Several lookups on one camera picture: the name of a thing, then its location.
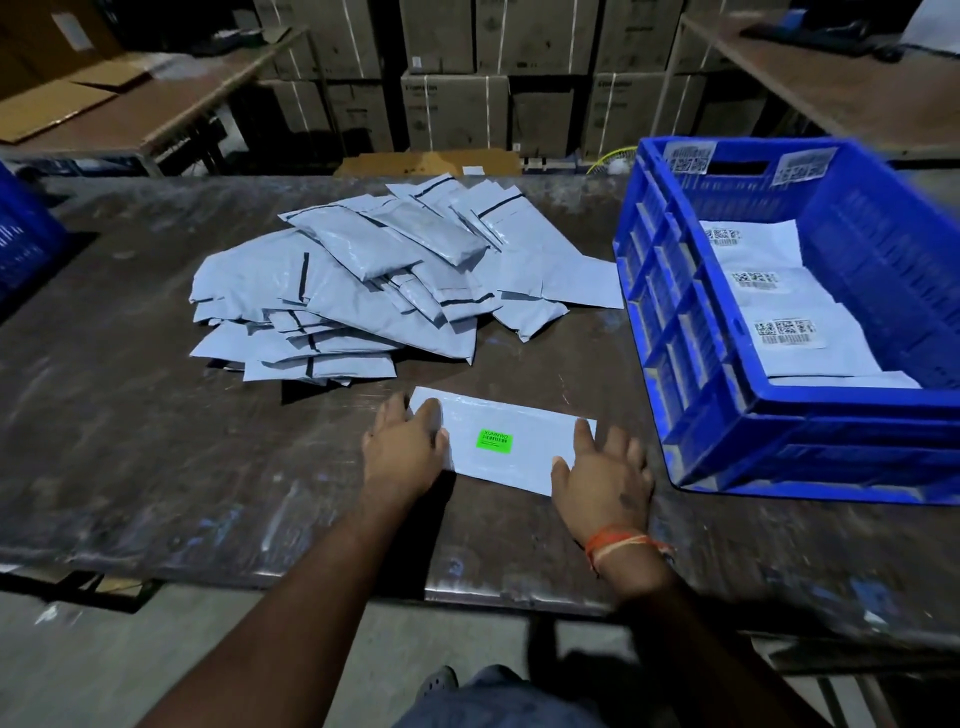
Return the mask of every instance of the hand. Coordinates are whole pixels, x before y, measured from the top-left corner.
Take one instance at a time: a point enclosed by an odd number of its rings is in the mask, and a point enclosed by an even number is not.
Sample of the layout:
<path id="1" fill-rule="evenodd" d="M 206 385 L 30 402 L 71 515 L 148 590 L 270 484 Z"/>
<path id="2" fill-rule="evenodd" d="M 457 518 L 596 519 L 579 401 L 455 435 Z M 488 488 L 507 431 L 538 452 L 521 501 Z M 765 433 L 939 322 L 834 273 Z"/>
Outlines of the hand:
<path id="1" fill-rule="evenodd" d="M 553 459 L 553 502 L 580 546 L 604 526 L 622 525 L 646 532 L 654 478 L 645 467 L 643 447 L 619 427 L 611 427 L 598 452 L 586 420 L 573 429 L 573 470 Z"/>
<path id="2" fill-rule="evenodd" d="M 450 436 L 440 423 L 440 402 L 427 400 L 407 420 L 402 392 L 380 405 L 373 429 L 363 436 L 364 486 L 368 502 L 410 507 L 430 490 L 444 469 Z"/>

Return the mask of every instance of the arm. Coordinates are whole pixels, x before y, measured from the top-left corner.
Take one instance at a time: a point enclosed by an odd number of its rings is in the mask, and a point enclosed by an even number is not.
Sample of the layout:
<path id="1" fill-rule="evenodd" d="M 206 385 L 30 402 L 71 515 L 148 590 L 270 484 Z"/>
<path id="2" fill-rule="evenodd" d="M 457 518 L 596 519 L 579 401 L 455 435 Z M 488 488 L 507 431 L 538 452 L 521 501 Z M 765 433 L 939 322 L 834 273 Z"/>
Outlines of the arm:
<path id="1" fill-rule="evenodd" d="M 428 400 L 407 422 L 402 394 L 380 407 L 363 438 L 364 485 L 356 507 L 154 706 L 140 728 L 322 724 L 391 540 L 443 467 L 448 436 L 436 430 L 439 413 L 440 404 Z"/>
<path id="2" fill-rule="evenodd" d="M 555 458 L 552 479 L 554 503 L 577 542 L 608 525 L 645 533 L 653 476 L 639 440 L 611 427 L 598 451 L 580 420 L 574 450 L 573 470 Z M 647 667 L 663 670 L 682 717 L 706 726 L 827 726 L 748 642 L 704 619 L 696 595 L 655 548 L 619 547 L 597 569 L 636 618 L 644 656 L 654 660 Z"/>

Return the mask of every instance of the qr code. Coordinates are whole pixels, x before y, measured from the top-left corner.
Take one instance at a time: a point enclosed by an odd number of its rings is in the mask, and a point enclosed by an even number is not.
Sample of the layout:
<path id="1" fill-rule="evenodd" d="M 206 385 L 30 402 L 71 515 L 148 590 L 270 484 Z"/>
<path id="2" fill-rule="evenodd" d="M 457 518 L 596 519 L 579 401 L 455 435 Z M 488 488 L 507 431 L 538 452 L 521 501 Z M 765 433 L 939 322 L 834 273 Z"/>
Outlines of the qr code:
<path id="1" fill-rule="evenodd" d="M 790 184 L 791 182 L 806 182 L 823 177 L 829 168 L 837 148 L 816 149 L 809 152 L 794 152 L 783 155 L 777 165 L 773 184 Z"/>
<path id="2" fill-rule="evenodd" d="M 716 142 L 670 142 L 664 149 L 663 158 L 674 174 L 705 175 L 714 151 Z"/>
<path id="3" fill-rule="evenodd" d="M 730 275 L 741 288 L 754 288 L 757 291 L 776 291 L 780 283 L 776 273 L 742 271 Z"/>
<path id="4" fill-rule="evenodd" d="M 729 248 L 740 242 L 740 231 L 729 228 L 711 228 L 705 231 L 707 239 L 718 248 Z"/>
<path id="5" fill-rule="evenodd" d="M 754 322 L 760 342 L 768 345 L 801 346 L 815 343 L 817 328 L 809 319 L 776 319 Z"/>

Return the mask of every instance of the green sticker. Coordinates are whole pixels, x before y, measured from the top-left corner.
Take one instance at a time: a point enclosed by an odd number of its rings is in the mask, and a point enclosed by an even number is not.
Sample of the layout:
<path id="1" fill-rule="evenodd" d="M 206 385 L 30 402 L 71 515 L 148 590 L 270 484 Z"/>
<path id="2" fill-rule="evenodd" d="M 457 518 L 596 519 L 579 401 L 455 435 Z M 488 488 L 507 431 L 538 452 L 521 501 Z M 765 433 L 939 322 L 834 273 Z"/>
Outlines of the green sticker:
<path id="1" fill-rule="evenodd" d="M 506 432 L 494 432 L 491 429 L 480 430 L 477 437 L 477 447 L 482 449 L 491 449 L 494 452 L 502 452 L 505 455 L 510 454 L 510 448 L 514 446 L 514 436 Z"/>

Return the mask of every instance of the blue plastic crate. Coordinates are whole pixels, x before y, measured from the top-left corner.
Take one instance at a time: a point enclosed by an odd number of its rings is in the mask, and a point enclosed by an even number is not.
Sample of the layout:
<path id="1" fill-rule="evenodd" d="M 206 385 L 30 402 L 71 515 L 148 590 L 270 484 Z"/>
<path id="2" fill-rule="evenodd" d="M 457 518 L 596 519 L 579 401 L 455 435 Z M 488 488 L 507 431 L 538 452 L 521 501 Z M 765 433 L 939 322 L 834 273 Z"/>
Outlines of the blue plastic crate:
<path id="1" fill-rule="evenodd" d="M 856 142 L 715 142 L 674 175 L 640 143 L 614 239 L 673 483 L 695 491 L 960 505 L 960 229 Z M 785 154 L 836 148 L 773 185 Z M 699 220 L 796 220 L 804 265 L 884 370 L 924 387 L 771 384 Z"/>
<path id="2" fill-rule="evenodd" d="M 66 230 L 0 164 L 0 301 L 63 247 Z"/>

